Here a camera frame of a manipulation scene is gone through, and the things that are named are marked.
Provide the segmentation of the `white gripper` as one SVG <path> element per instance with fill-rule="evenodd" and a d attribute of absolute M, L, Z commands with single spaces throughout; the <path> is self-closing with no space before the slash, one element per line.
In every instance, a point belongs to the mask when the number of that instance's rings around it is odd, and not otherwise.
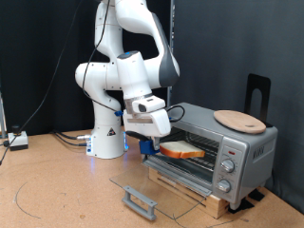
<path fill-rule="evenodd" d="M 171 131 L 165 102 L 156 96 L 125 100 L 123 123 L 126 131 L 152 137 L 154 150 L 160 149 L 160 137 Z"/>

